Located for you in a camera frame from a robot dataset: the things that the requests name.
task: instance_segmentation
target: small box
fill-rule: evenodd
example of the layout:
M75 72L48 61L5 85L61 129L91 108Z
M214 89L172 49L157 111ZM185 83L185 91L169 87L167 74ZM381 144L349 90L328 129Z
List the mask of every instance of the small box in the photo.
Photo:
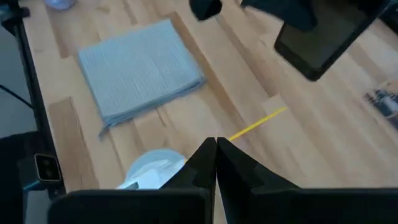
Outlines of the small box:
M23 191L44 190L62 181L57 158L35 154L18 162L19 181Z

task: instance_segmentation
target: folded cloth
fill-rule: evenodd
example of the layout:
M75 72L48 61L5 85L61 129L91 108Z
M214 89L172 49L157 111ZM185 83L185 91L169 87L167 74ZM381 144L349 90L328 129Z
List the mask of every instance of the folded cloth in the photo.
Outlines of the folded cloth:
M79 61L104 121L100 135L205 82L170 20L85 48Z

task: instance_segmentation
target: butcher block countertop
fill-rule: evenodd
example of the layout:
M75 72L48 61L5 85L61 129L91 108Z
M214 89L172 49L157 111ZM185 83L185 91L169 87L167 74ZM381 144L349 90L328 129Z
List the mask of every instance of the butcher block countertop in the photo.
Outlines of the butcher block countertop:
M169 147L189 158L205 138L229 137L284 106L233 143L300 187L398 186L398 134L363 98L398 77L398 36L381 21L309 82L273 49L282 22L234 0L204 22L187 0L78 0L62 12L42 0L21 6L31 12L24 25L68 192L113 189L147 151ZM99 139L103 122L77 52L166 18L206 85ZM218 195L216 223L225 222L221 206Z

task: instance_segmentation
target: yellow stick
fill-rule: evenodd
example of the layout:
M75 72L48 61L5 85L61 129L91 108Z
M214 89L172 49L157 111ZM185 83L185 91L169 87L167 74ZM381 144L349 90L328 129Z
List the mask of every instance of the yellow stick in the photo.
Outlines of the yellow stick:
M254 124L249 125L247 128L243 129L242 131L240 131L240 132L238 132L238 133L232 135L231 137L229 137L228 140L234 141L235 139L239 138L241 135L243 135L243 134L245 134L246 132L248 132L248 131L250 131L250 130L256 128L257 126L259 126L260 124L262 124L262 123L268 121L269 119L271 119L271 118L277 116L280 112L282 112L282 111L284 111L284 110L286 110L286 109L287 109L286 107L279 108L277 111L273 112L272 114L270 114L270 115L268 115L268 116L266 116L266 117L260 119L259 121L255 122Z

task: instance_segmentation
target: white object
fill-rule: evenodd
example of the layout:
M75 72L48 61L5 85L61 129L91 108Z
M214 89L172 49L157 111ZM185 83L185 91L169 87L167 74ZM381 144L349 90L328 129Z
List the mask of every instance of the white object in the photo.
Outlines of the white object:
M66 10L72 7L76 0L44 0L44 2L54 9Z
M147 152L131 165L126 180L117 189L159 189L184 166L184 163L184 156L171 149Z

